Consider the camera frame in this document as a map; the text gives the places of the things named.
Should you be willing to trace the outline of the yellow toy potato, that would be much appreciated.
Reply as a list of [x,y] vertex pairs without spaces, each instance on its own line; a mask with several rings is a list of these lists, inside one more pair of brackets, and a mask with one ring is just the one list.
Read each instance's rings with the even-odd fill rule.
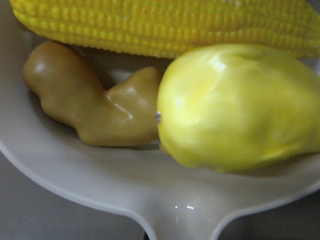
[[320,77],[261,45],[200,48],[166,69],[156,119],[162,148],[183,166],[261,168],[320,150]]

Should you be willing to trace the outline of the beige plastic dustpan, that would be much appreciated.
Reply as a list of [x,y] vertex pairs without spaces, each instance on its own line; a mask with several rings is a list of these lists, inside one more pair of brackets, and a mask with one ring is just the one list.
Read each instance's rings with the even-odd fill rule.
[[152,240],[216,240],[232,220],[320,188],[320,157],[308,154],[244,174],[189,169],[157,143],[138,148],[83,144],[50,120],[22,79],[42,38],[0,3],[0,151],[22,173],[76,203],[139,223]]

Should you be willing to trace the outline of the yellow corn cob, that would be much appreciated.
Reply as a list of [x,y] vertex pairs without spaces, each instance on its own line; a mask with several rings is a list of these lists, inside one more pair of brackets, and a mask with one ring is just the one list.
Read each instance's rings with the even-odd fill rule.
[[261,44],[320,56],[320,16],[304,0],[12,0],[35,34],[69,45],[175,59],[201,46]]

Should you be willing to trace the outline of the tan toy ginger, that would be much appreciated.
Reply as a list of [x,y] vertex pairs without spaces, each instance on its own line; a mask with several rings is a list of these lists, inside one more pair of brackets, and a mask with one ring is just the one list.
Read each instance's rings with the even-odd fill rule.
[[85,58],[56,41],[37,46],[23,67],[23,80],[42,110],[97,147],[144,145],[159,138],[155,114],[161,79],[158,69],[145,67],[105,90]]

